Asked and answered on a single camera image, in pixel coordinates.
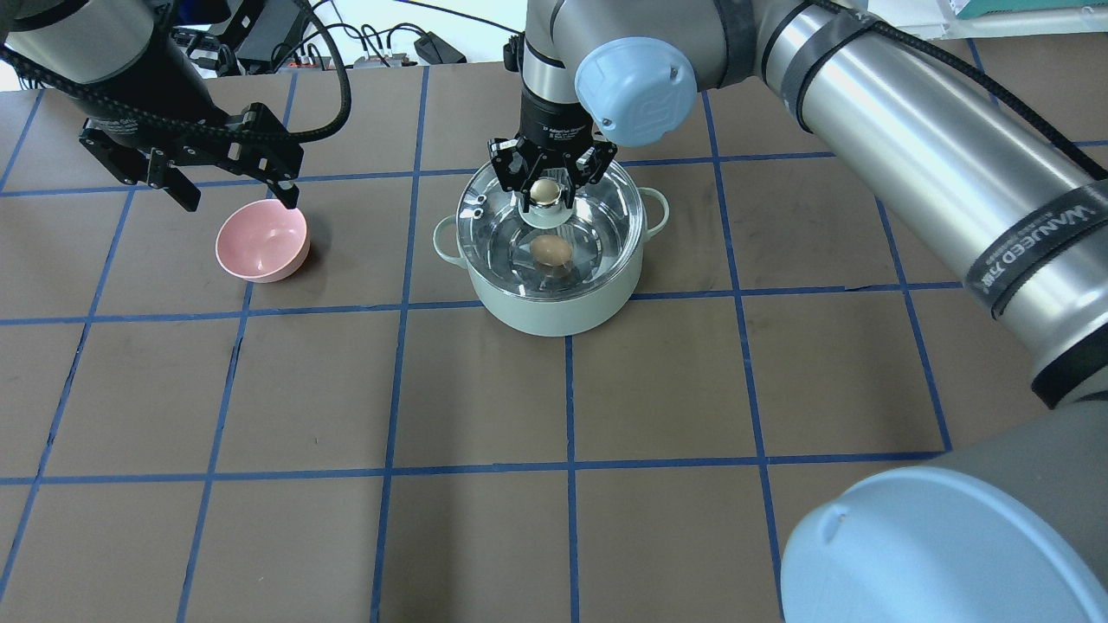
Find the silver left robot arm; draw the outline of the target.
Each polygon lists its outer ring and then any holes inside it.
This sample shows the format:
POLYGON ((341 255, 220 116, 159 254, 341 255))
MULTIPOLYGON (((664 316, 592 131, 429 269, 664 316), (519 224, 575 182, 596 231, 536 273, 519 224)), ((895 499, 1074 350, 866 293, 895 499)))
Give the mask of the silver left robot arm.
POLYGON ((237 114, 219 108, 147 3, 30 1, 4 50, 88 89, 73 98, 86 114, 80 145, 120 183, 161 188, 194 212, 201 192, 184 168, 213 166, 265 183, 296 208, 301 146, 261 142, 288 130, 260 102, 237 114))

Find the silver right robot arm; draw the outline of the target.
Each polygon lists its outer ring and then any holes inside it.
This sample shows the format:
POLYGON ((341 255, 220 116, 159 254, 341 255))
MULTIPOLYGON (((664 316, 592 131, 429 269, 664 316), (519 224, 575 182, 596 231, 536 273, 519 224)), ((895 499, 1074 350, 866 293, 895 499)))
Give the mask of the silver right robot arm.
POLYGON ((863 3, 530 1, 509 192, 596 181, 710 88, 763 80, 1033 356, 1047 413, 864 478, 796 525, 788 622, 1104 622, 1105 170, 863 3))

